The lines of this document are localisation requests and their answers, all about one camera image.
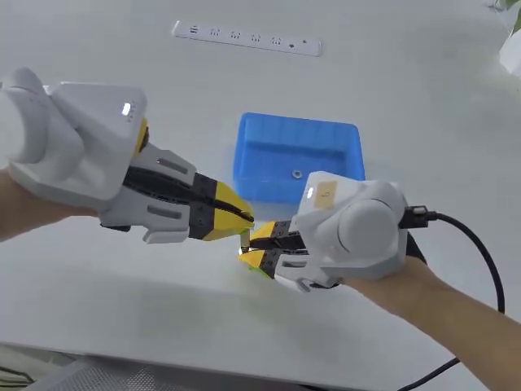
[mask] power strip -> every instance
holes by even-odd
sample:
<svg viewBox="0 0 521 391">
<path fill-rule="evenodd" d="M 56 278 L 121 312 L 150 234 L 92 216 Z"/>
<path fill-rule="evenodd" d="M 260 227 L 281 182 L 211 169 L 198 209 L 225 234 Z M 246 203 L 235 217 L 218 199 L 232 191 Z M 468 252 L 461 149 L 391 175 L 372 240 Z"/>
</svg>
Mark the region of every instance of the power strip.
<svg viewBox="0 0 521 391">
<path fill-rule="evenodd" d="M 211 24 L 188 23 L 182 20 L 178 20 L 173 26 L 172 35 L 198 41 L 247 46 L 268 51 L 283 51 L 296 55 L 318 57 L 322 53 L 322 43 L 316 38 L 287 37 Z"/>
</svg>

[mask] yellow label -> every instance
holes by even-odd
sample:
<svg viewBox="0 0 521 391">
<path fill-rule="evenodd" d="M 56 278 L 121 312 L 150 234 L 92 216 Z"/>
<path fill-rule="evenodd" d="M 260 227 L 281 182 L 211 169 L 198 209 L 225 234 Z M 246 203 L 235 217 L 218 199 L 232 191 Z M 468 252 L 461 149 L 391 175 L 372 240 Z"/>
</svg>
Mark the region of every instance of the yellow label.
<svg viewBox="0 0 521 391">
<path fill-rule="evenodd" d="M 335 205 L 336 181 L 320 182 L 315 195 L 315 208 L 331 209 Z"/>
</svg>

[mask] black cable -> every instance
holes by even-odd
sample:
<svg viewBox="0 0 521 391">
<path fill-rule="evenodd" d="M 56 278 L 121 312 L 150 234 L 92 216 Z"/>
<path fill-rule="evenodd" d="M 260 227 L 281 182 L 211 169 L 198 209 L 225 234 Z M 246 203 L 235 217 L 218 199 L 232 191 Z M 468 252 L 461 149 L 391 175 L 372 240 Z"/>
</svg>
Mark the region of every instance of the black cable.
<svg viewBox="0 0 521 391">
<path fill-rule="evenodd" d="M 497 267 L 496 267 L 496 264 L 494 263 L 492 256 L 488 252 L 487 248 L 485 247 L 485 245 L 483 244 L 481 239 L 468 226 L 466 226 L 465 224 L 456 220 L 453 217 L 447 216 L 446 214 L 442 214 L 442 213 L 427 211 L 427 209 L 425 209 L 424 212 L 425 213 L 422 212 L 420 214 L 423 214 L 423 216 L 425 217 L 425 222 L 435 221 L 435 220 L 441 220 L 442 222 L 447 222 L 448 224 L 451 224 L 452 226 L 455 226 L 456 228 L 458 228 L 470 240 L 472 240 L 472 243 L 474 243 L 474 245 L 478 248 L 483 259 L 485 260 L 485 263 L 487 264 L 487 267 L 488 267 L 488 271 L 490 272 L 490 275 L 492 276 L 492 280 L 494 282 L 494 287 L 496 289 L 497 310 L 499 312 L 501 312 L 502 314 L 504 314 L 505 313 L 505 291 L 503 290 L 503 283 L 501 282 L 501 276 L 499 275 L 499 272 L 497 271 Z M 416 217 L 418 217 L 418 210 L 416 210 L 416 212 L 413 212 L 413 213 L 415 213 Z M 409 385 L 406 385 L 405 387 L 402 387 L 401 389 L 398 389 L 398 391 L 410 391 L 411 389 L 416 389 L 417 387 L 426 384 L 428 381 L 441 375 L 443 372 L 447 371 L 448 369 L 454 367 L 455 365 L 457 365 L 459 363 L 460 363 L 459 359 L 453 358 L 452 360 L 450 360 L 449 362 L 446 362 L 444 365 L 435 369 L 428 375 L 415 381 L 414 383 L 411 383 Z"/>
<path fill-rule="evenodd" d="M 25 384 L 25 385 L 32 384 L 32 383 L 29 383 L 27 380 L 14 380 L 14 379 L 5 379 L 3 377 L 0 377 L 0 384 L 4 384 L 4 383 L 8 383 L 8 384 Z"/>
<path fill-rule="evenodd" d="M 22 376 L 25 379 L 27 379 L 27 381 L 29 383 L 34 383 L 34 379 L 29 374 L 27 374 L 25 372 L 15 371 L 14 369 L 5 368 L 5 367 L 0 367 L 0 371 L 4 371 L 6 373 L 11 373 L 12 375 Z"/>
<path fill-rule="evenodd" d="M 303 389 L 310 389 L 311 391 L 327 391 L 327 389 L 315 387 L 314 385 L 299 384 L 299 386 L 302 387 Z"/>
</svg>

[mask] white tabletop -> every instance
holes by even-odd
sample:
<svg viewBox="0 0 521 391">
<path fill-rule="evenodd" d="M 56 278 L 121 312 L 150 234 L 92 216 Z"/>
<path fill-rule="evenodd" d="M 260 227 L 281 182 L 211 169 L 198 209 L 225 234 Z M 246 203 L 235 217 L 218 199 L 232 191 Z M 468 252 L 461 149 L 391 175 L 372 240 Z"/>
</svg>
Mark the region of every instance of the white tabletop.
<svg viewBox="0 0 521 391">
<path fill-rule="evenodd" d="M 504 26 L 479 3 L 2 2 L 0 73 L 142 86 L 152 142 L 228 182 L 243 112 L 352 122 L 369 178 L 483 238 L 521 319 L 521 83 L 497 61 Z M 309 34 L 323 56 L 174 39 L 177 19 Z M 147 246 L 142 234 L 82 217 L 2 244 L 0 341 L 374 390 L 450 358 L 347 288 L 299 295 L 250 273 L 237 238 Z M 436 272 L 493 304 L 466 238 L 442 223 L 415 235 Z M 459 367 L 424 389 L 480 387 Z"/>
</svg>

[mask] blue container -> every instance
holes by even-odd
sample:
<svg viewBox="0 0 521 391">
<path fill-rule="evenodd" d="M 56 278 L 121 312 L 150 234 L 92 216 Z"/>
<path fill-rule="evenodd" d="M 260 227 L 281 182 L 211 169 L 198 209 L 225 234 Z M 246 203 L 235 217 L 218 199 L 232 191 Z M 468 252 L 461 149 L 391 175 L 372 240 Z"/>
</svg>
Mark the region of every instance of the blue container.
<svg viewBox="0 0 521 391">
<path fill-rule="evenodd" d="M 314 171 L 366 179 L 355 125 L 243 114 L 234 158 L 234 185 L 240 197 L 298 204 Z"/>
</svg>

